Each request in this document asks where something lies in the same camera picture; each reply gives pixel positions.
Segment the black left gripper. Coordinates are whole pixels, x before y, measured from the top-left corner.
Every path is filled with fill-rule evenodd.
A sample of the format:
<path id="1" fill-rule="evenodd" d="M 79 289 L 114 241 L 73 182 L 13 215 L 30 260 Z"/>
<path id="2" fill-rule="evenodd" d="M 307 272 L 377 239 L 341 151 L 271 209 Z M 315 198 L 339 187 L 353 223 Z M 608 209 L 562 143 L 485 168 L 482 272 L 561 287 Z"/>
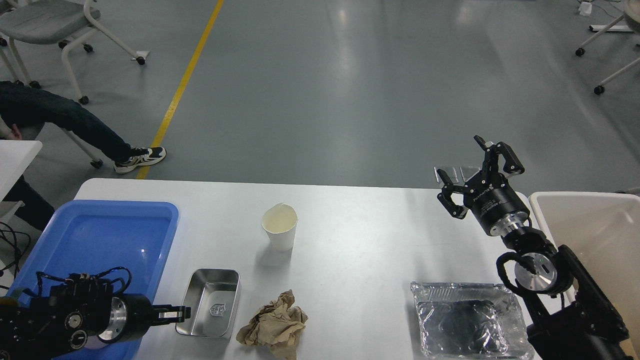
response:
<path id="1" fill-rule="evenodd" d="M 100 342 L 114 344 L 140 339 L 153 326 L 180 324 L 190 319 L 190 306 L 153 305 L 143 294 L 112 297 L 106 329 L 97 335 Z"/>

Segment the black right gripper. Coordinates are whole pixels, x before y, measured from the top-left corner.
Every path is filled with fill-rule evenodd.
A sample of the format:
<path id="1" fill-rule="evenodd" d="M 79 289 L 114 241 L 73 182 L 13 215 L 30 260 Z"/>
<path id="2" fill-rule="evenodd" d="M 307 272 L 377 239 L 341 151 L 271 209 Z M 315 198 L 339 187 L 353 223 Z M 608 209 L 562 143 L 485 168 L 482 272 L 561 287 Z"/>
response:
<path id="1" fill-rule="evenodd" d="M 507 143 L 485 141 L 479 135 L 473 139 L 484 151 L 481 171 L 469 178 L 466 187 L 450 182 L 442 171 L 439 175 L 443 186 L 437 198 L 451 217 L 462 220 L 469 209 L 487 235 L 505 237 L 524 226 L 530 210 L 499 173 L 499 158 L 503 157 L 502 172 L 508 176 L 523 174 L 526 169 Z M 453 194 L 463 195 L 464 205 L 455 203 Z"/>

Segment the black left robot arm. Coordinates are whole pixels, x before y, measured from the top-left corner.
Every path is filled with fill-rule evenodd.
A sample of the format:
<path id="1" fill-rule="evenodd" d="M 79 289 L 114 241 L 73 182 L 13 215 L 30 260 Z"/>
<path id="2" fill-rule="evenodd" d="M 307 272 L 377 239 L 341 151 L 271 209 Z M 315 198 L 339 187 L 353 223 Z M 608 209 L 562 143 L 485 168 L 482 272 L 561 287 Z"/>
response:
<path id="1" fill-rule="evenodd" d="M 110 345 L 142 338 L 151 327 L 183 323 L 189 306 L 153 305 L 127 292 L 133 279 L 108 278 L 119 267 L 66 277 L 35 273 L 37 290 L 17 288 L 1 298 L 3 360 L 51 360 L 87 346 L 90 338 Z"/>

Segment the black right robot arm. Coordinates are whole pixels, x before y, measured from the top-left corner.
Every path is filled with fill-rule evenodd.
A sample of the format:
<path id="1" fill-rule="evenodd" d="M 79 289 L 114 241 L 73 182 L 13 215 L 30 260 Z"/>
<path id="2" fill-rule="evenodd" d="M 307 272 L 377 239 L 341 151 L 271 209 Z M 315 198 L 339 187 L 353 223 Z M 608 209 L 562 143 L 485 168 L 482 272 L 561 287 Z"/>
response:
<path id="1" fill-rule="evenodd" d="M 452 218 L 471 212 L 484 233 L 507 251 L 496 260 L 502 284 L 525 303 L 528 342 L 544 360 L 631 360 L 622 344 L 630 332 L 622 315 L 566 244 L 555 245 L 531 223 L 531 211 L 508 181 L 525 167 L 510 145 L 475 135 L 480 169 L 454 183 L 437 168 L 438 201 Z"/>

